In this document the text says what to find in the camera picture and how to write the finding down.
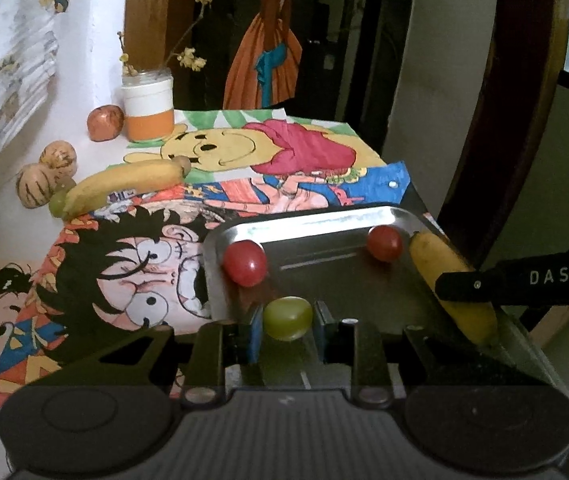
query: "banana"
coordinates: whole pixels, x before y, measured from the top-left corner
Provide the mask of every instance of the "banana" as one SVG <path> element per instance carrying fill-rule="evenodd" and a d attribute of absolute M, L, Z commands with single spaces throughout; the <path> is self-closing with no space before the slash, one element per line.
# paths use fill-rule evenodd
<path fill-rule="evenodd" d="M 442 238 L 431 232 L 414 234 L 409 243 L 409 254 L 432 292 L 440 274 L 473 270 Z M 490 303 L 440 301 L 440 305 L 475 345 L 489 346 L 498 341 L 498 321 Z"/>
<path fill-rule="evenodd" d="M 142 160 L 107 168 L 82 180 L 67 193 L 62 218 L 69 221 L 107 205 L 110 193 L 135 190 L 149 193 L 184 182 L 191 169 L 186 157 L 173 160 Z"/>

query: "metal tray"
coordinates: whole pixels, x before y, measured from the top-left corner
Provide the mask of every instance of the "metal tray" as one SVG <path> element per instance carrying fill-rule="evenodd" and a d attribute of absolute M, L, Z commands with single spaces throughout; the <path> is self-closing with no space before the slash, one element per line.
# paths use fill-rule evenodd
<path fill-rule="evenodd" d="M 369 230 L 392 225 L 403 237 L 405 251 L 392 264 L 374 260 L 365 244 Z M 349 206 L 225 222 L 204 240 L 204 270 L 214 320 L 238 319 L 253 303 L 281 296 L 324 301 L 335 319 L 371 320 L 382 332 L 400 333 L 421 325 L 464 340 L 453 320 L 419 275 L 408 254 L 412 234 L 436 232 L 413 213 L 392 205 Z M 262 245 L 269 277 L 252 289 L 241 289 L 220 263 L 225 249 L 238 240 Z M 500 346 L 482 349 L 556 387 L 567 390 L 542 351 L 526 331 L 501 309 L 497 311 Z M 267 385 L 328 387 L 349 383 L 342 365 L 320 365 L 308 333 L 299 341 L 281 343 L 265 337 L 260 366 Z"/>

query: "orange dress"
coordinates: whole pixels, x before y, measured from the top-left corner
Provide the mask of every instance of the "orange dress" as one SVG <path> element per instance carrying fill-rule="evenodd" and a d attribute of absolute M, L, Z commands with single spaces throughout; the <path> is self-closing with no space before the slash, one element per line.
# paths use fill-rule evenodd
<path fill-rule="evenodd" d="M 261 0 L 260 13 L 249 25 L 224 88 L 225 110 L 253 110 L 272 106 L 295 95 L 298 67 L 303 48 L 289 30 L 292 0 Z M 271 98 L 266 104 L 258 82 L 256 64 L 264 52 L 273 51 L 281 43 L 286 49 L 284 62 L 271 70 Z"/>

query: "red cherry tomato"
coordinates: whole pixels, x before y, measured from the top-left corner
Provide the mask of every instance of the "red cherry tomato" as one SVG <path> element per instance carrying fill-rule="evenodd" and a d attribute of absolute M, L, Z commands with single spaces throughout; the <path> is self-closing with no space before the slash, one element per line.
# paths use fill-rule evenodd
<path fill-rule="evenodd" d="M 369 231 L 367 250 L 376 260 L 392 262 L 401 257 L 402 236 L 391 226 L 378 225 Z"/>
<path fill-rule="evenodd" d="M 234 242 L 224 252 L 222 267 L 238 285 L 258 285 L 266 276 L 266 254 L 251 240 Z"/>

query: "glass jar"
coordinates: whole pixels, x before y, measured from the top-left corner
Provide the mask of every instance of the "glass jar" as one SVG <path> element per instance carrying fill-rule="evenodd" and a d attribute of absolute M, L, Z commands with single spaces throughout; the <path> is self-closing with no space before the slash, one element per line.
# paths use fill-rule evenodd
<path fill-rule="evenodd" d="M 130 140 L 158 139 L 173 131 L 173 76 L 168 68 L 123 75 L 122 97 Z"/>

